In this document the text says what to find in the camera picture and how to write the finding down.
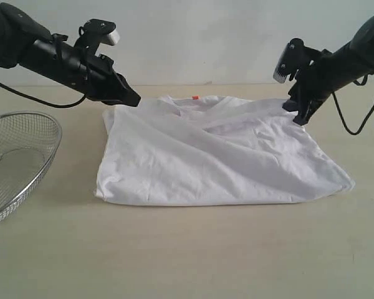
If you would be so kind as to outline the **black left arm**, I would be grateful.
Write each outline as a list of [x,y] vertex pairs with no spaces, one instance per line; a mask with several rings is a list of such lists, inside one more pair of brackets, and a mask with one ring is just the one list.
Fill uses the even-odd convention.
[[74,45],[67,39],[67,35],[51,33],[18,7],[0,3],[0,68],[20,65],[82,93],[83,99],[106,105],[139,104],[141,97],[113,69],[113,60],[96,54],[100,44],[118,43],[114,22],[90,19],[79,27]]

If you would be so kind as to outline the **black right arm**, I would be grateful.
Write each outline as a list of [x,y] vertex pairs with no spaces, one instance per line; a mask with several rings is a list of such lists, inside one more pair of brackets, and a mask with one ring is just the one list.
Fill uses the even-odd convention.
[[283,109],[297,112],[294,123],[305,125],[337,90],[354,83],[364,85],[374,74],[374,16],[359,28],[351,41],[336,52],[315,50],[294,38],[285,47],[274,78],[295,80]]

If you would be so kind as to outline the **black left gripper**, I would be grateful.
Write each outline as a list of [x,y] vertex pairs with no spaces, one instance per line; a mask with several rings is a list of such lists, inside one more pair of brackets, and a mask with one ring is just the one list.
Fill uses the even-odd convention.
[[67,86],[106,105],[137,107],[141,100],[125,77],[114,71],[109,59],[94,64],[79,54],[67,57]]

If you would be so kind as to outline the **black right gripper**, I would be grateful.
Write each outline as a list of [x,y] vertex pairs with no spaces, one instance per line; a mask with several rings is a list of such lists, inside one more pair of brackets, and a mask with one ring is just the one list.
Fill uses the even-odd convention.
[[306,69],[298,71],[295,84],[288,92],[289,99],[282,104],[284,110],[297,112],[293,119],[295,124],[308,124],[312,115],[331,95],[332,67],[333,62],[330,59],[319,59]]

